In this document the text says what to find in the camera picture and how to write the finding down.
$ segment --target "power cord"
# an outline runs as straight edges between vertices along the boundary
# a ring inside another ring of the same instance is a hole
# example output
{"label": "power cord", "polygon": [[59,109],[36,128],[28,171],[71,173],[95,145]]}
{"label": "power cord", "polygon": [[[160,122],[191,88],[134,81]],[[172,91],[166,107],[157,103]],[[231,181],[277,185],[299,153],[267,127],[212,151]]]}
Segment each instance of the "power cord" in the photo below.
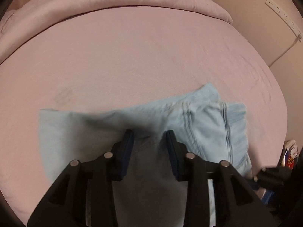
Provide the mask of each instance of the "power cord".
{"label": "power cord", "polygon": [[285,50],[277,59],[275,59],[272,63],[270,63],[269,65],[268,65],[268,67],[271,67],[278,59],[280,59],[283,55],[285,55],[286,54],[286,52],[287,51],[289,51],[299,40],[301,40],[302,39],[302,35],[301,34],[299,34],[297,37],[296,37],[296,39],[295,39],[295,41],[293,42],[293,44],[287,49],[287,50]]}

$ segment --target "light blue shirt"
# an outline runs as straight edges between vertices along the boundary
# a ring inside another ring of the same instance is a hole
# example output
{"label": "light blue shirt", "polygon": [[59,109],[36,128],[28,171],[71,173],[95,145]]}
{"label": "light blue shirt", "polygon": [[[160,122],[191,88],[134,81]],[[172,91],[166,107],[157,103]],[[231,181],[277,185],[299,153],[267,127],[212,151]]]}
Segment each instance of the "light blue shirt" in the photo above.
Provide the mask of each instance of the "light blue shirt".
{"label": "light blue shirt", "polygon": [[[220,101],[212,84],[182,96],[100,115],[41,110],[40,150],[53,182],[74,159],[94,160],[133,130],[135,142],[127,176],[113,182],[119,226],[183,226],[187,183],[172,175],[163,134],[174,130],[178,142],[204,160],[228,160],[242,175],[251,169],[247,153],[246,107]],[[209,181],[211,226],[215,225]]]}

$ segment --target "bed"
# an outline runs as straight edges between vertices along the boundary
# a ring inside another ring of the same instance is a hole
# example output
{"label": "bed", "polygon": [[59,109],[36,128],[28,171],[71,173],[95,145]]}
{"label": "bed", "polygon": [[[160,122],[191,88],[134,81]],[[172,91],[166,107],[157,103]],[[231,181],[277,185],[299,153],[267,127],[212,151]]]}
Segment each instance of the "bed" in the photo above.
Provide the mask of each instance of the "bed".
{"label": "bed", "polygon": [[0,22],[0,190],[27,223],[47,191],[42,108],[100,113],[211,82],[247,107],[253,173],[287,130],[273,74],[211,0],[31,0]]}

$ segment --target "metal pin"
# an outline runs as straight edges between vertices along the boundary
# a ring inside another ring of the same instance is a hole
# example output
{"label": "metal pin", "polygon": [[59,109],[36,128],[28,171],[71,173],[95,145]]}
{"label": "metal pin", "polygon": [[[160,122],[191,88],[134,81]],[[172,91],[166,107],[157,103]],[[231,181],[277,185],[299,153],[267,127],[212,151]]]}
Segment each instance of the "metal pin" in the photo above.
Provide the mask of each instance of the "metal pin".
{"label": "metal pin", "polygon": [[76,159],[74,159],[74,160],[72,160],[72,161],[70,162],[70,165],[71,165],[71,166],[77,166],[77,165],[79,165],[79,161],[77,161]]}
{"label": "metal pin", "polygon": [[111,158],[113,156],[114,156],[114,154],[111,153],[111,152],[107,152],[107,153],[104,154],[104,157],[107,158],[107,159],[109,159],[109,158]]}
{"label": "metal pin", "polygon": [[188,159],[194,159],[196,157],[196,155],[194,153],[187,153],[185,155],[185,157],[188,158]]}
{"label": "metal pin", "polygon": [[223,160],[220,162],[221,166],[229,167],[230,163],[227,160]]}

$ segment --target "power strip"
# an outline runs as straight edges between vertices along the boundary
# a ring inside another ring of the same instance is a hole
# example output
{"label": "power strip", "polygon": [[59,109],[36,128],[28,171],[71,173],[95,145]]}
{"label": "power strip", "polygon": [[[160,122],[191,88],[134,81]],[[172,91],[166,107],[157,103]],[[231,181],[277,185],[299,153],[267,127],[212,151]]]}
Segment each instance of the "power strip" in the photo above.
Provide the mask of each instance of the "power strip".
{"label": "power strip", "polygon": [[299,27],[295,24],[295,22],[292,21],[292,19],[288,16],[288,14],[281,9],[273,0],[266,0],[265,4],[269,6],[273,11],[276,12],[277,15],[280,16],[281,19],[284,20],[284,22],[289,26],[289,28],[293,31],[293,33],[299,37],[299,41],[301,42],[302,40],[302,31],[300,30]]}

